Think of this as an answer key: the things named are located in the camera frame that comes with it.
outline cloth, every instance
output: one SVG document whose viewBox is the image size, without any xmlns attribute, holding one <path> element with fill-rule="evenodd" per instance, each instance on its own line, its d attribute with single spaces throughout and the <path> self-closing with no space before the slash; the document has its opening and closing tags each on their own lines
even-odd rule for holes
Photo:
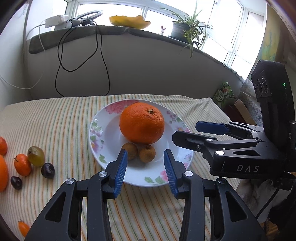
<svg viewBox="0 0 296 241">
<path fill-rule="evenodd" d="M 19 176 L 13 158 L 27 153 L 36 145 L 45 152 L 46 162 L 55 167 L 55 177 L 45 179 L 40 167 L 21 177 L 22 189 L 8 184 L 0 193 L 0 213 L 20 239 L 24 240 L 18 220 L 32 225 L 38 214 L 67 178 L 77 181 L 90 178 L 101 171 L 88 144 L 89 125 L 94 115 L 104 106 L 121 99 L 145 99 L 174 111 L 188 125 L 191 132 L 197 121 L 227 122 L 227 115 L 210 99 L 191 99 L 185 96 L 116 95 L 45 99 L 12 104 L 0 113 L 0 135 L 8 144 L 4 156 L 9 176 Z M 219 140 L 231 139 L 216 136 Z M 202 154 L 195 152 L 190 169 L 202 178 L 215 180 Z M 228 179 L 234 189 L 239 180 Z M 108 200 L 110 225 L 114 241 L 177 241 L 179 239 L 185 200 L 176 200 L 169 186 L 141 188 L 124 184 L 116 200 Z M 209 201 L 206 199 L 205 239 L 210 240 Z M 86 200 L 82 208 L 82 240 L 86 240 Z"/>
<path fill-rule="evenodd" d="M 253 120 L 256 122 L 257 126 L 263 127 L 262 123 L 262 113 L 259 102 L 257 102 L 255 89 L 251 80 L 246 79 L 242 87 L 240 88 L 239 99 L 242 100 L 244 105 L 247 107 Z"/>
<path fill-rule="evenodd" d="M 261 180 L 250 180 L 242 179 L 236 189 L 236 192 L 251 210 L 251 212 L 256 216 L 261 208 L 268 202 L 270 197 L 274 194 L 276 188 L 271 185 L 272 181 L 270 179 L 262 182 Z M 270 209 L 274 206 L 280 204 L 283 200 L 287 198 L 290 191 L 280 189 L 275 195 L 274 199 L 270 204 L 264 209 L 264 211 L 258 217 L 258 222 L 263 223 L 267 220 Z"/>
</svg>

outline white wall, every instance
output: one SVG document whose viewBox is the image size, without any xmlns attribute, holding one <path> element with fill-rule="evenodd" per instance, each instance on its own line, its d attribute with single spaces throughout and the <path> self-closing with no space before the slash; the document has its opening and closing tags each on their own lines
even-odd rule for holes
<svg viewBox="0 0 296 241">
<path fill-rule="evenodd" d="M 26 33 L 32 28 L 38 26 L 43 20 L 53 16 L 53 1 L 52 0 L 31 0 L 28 19 L 26 24 Z M 40 33 L 48 32 L 50 28 L 40 27 Z M 39 28 L 32 30 L 28 39 L 39 33 Z"/>
<path fill-rule="evenodd" d="M 209 57 L 181 46 L 156 39 L 123 35 L 103 35 L 102 52 L 108 67 L 109 94 L 185 95 L 191 98 L 213 97 L 221 83 L 228 81 L 236 95 L 242 82 L 235 73 Z M 77 68 L 96 48 L 95 35 L 64 44 L 63 65 Z M 61 97 L 54 80 L 59 67 L 57 47 L 38 54 L 28 53 L 31 80 L 40 83 L 31 90 L 34 99 Z M 61 68 L 58 90 L 66 97 L 98 96 L 108 91 L 108 78 L 100 49 L 80 69 L 69 73 Z"/>
<path fill-rule="evenodd" d="M 0 35 L 0 75 L 9 83 L 26 88 L 22 57 L 24 22 L 28 4 L 11 18 Z M 0 112 L 9 104 L 31 100 L 28 90 L 20 90 L 0 80 Z"/>
</svg>

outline plate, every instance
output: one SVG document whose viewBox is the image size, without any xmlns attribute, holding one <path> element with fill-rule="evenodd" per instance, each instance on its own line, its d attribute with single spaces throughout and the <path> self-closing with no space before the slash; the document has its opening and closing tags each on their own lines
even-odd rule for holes
<svg viewBox="0 0 296 241">
<path fill-rule="evenodd" d="M 150 104 L 160 110 L 165 120 L 165 131 L 162 137 L 152 144 L 156 151 L 153 161 L 142 163 L 138 157 L 128 161 L 124 182 L 140 187 L 162 186 L 168 183 L 163 164 L 163 153 L 166 149 L 171 149 L 175 159 L 184 163 L 186 168 L 190 166 L 193 157 L 193 151 L 177 147 L 172 142 L 175 131 L 190 132 L 187 125 L 173 111 L 162 105 L 146 100 L 127 99 L 105 106 L 95 115 L 89 128 L 91 151 L 104 169 L 109 162 L 117 159 L 123 144 L 129 142 L 120 131 L 119 117 L 127 106 L 137 102 Z"/>
</svg>

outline spider plant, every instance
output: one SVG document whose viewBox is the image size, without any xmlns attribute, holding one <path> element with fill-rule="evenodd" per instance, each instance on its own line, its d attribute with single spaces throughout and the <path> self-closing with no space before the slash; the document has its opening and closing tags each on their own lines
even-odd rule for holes
<svg viewBox="0 0 296 241">
<path fill-rule="evenodd" d="M 205 23 L 200 22 L 197 17 L 200 14 L 202 10 L 200 10 L 197 13 L 197 1 L 195 4 L 195 9 L 192 15 L 189 15 L 185 12 L 182 12 L 182 14 L 178 14 L 176 12 L 173 12 L 169 9 L 162 8 L 170 12 L 170 15 L 176 16 L 179 20 L 175 21 L 174 24 L 176 23 L 186 23 L 189 25 L 189 30 L 185 31 L 184 30 L 184 37 L 188 41 L 188 45 L 186 47 L 190 47 L 190 58 L 192 57 L 193 54 L 193 45 L 195 44 L 198 49 L 202 47 L 202 45 L 205 43 L 205 38 L 207 35 L 207 27 Z"/>
</svg>

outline mandarin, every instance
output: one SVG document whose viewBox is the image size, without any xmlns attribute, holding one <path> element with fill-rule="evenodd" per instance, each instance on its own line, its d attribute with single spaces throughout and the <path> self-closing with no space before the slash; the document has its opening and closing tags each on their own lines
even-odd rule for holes
<svg viewBox="0 0 296 241">
<path fill-rule="evenodd" d="M 0 155 L 0 192 L 6 189 L 8 179 L 8 168 L 3 156 Z"/>
<path fill-rule="evenodd" d="M 123 110 L 119 127 L 121 133 L 130 142 L 149 145 L 162 137 L 165 122 L 159 109 L 139 102 Z"/>
<path fill-rule="evenodd" d="M 21 176 L 28 176 L 32 171 L 31 163 L 25 154 L 18 154 L 14 160 L 15 170 Z"/>
<path fill-rule="evenodd" d="M 7 153 L 7 143 L 3 137 L 0 137 L 0 155 L 5 155 Z"/>
</svg>

